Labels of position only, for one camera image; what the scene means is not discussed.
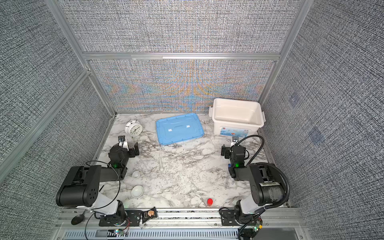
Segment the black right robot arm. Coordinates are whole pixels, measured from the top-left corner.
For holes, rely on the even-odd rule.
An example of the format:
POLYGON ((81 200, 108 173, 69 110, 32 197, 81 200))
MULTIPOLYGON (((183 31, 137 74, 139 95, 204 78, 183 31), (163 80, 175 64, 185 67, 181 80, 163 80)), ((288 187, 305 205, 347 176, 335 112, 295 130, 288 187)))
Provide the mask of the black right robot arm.
POLYGON ((247 150, 240 145, 222 146, 221 155, 230 160, 228 170, 232 179, 249 182, 251 193, 237 201, 233 210, 224 209, 221 214, 224 225, 245 225, 253 222, 268 209, 282 206, 289 200, 290 186, 285 174, 273 164, 245 164, 247 150))

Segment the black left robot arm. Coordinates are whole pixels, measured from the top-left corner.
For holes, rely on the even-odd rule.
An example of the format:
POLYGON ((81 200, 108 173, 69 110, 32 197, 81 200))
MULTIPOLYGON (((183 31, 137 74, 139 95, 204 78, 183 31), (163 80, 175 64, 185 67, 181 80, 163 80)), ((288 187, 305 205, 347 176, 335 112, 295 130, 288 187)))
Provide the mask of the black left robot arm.
POLYGON ((110 162, 105 167, 95 164, 70 168, 58 190, 56 203, 59 207, 76 207, 94 212, 108 224, 121 226, 128 221, 128 217, 123 202, 118 200, 119 194, 110 199, 100 193, 99 187, 100 183, 118 182, 118 190, 121 190, 129 159, 140 155, 139 144, 135 143, 133 148, 116 144, 108 155, 110 162))

